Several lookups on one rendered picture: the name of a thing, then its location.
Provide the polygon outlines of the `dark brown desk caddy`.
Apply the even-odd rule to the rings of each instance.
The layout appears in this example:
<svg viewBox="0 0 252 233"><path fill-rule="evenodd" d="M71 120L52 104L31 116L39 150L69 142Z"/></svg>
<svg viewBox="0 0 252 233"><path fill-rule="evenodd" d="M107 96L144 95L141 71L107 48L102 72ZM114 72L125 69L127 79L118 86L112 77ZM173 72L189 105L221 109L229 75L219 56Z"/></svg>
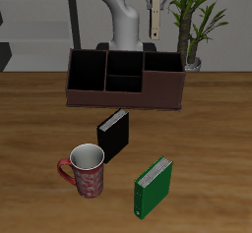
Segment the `dark brown desk caddy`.
<svg viewBox="0 0 252 233"><path fill-rule="evenodd" d="M69 106L179 110L185 79L177 52L70 51Z"/></svg>

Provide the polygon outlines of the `black book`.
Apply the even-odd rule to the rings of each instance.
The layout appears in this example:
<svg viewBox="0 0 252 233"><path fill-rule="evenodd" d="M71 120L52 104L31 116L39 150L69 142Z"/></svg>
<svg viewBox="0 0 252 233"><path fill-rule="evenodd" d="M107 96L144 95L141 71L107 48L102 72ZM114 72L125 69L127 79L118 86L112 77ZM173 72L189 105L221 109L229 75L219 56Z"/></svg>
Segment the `black book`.
<svg viewBox="0 0 252 233"><path fill-rule="evenodd" d="M129 143L129 113L118 109L96 127L97 143L108 163Z"/></svg>

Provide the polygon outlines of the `green book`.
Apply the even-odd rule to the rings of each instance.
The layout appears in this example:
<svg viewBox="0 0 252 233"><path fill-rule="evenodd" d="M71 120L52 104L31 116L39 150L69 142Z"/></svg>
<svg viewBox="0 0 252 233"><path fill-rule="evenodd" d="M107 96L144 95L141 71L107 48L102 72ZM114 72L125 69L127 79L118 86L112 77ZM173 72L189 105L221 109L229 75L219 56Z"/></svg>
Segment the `green book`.
<svg viewBox="0 0 252 233"><path fill-rule="evenodd" d="M168 195L172 166L162 155L135 180L134 214L141 220Z"/></svg>

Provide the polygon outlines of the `beige upright strip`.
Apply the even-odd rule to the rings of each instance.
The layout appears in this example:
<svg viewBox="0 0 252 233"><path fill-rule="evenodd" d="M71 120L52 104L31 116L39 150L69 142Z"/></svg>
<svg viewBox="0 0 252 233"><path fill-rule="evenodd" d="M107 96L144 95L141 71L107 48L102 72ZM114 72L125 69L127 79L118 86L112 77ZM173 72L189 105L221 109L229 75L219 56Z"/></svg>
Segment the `beige upright strip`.
<svg viewBox="0 0 252 233"><path fill-rule="evenodd" d="M160 26L160 1L152 1L151 9L151 39L159 40L159 26Z"/></svg>

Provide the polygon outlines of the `green pot plant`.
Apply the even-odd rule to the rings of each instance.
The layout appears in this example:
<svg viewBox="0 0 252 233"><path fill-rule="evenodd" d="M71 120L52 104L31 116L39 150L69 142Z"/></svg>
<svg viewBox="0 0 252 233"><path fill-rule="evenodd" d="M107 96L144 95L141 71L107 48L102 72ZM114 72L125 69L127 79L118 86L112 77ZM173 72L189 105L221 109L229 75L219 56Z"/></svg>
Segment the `green pot plant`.
<svg viewBox="0 0 252 233"><path fill-rule="evenodd" d="M211 13L216 2L201 8L207 0L172 0L169 6L175 5L178 12L173 12L174 23L179 28L177 51L182 55L186 72L199 72L202 61L196 56L201 41L209 41L209 33L227 22L222 22L225 9L219 11L212 19Z"/></svg>

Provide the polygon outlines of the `red and white mug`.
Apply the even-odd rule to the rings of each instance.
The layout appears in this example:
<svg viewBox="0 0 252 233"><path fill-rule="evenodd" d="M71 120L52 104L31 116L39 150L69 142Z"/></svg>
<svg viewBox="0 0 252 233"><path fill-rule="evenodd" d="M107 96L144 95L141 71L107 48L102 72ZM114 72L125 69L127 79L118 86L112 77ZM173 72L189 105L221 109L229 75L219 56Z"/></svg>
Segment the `red and white mug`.
<svg viewBox="0 0 252 233"><path fill-rule="evenodd" d="M103 190L104 151L97 145L84 144L75 147L68 158L57 163L61 177L77 187L79 194L87 199L96 198ZM61 168L69 165L74 176L71 177Z"/></svg>

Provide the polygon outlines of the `flat black base plate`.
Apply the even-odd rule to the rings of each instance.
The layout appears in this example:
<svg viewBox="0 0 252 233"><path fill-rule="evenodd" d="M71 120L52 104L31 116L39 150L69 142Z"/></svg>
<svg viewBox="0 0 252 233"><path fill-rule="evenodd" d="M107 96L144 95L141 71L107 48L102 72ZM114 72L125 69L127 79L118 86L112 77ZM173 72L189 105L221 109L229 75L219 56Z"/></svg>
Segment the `flat black base plate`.
<svg viewBox="0 0 252 233"><path fill-rule="evenodd" d="M96 46L96 50L108 50L109 43L108 42L101 42ZM144 51L156 51L157 48L153 43L144 42L143 43L143 50Z"/></svg>

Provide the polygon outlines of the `grey wall shelf unit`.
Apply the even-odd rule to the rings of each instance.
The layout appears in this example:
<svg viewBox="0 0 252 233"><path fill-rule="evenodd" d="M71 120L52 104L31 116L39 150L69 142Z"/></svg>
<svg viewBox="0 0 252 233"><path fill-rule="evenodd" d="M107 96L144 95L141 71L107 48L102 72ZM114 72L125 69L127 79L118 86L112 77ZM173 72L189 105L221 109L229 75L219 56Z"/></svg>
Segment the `grey wall shelf unit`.
<svg viewBox="0 0 252 233"><path fill-rule="evenodd" d="M0 72L65 72L80 46L76 0L0 0Z"/></svg>

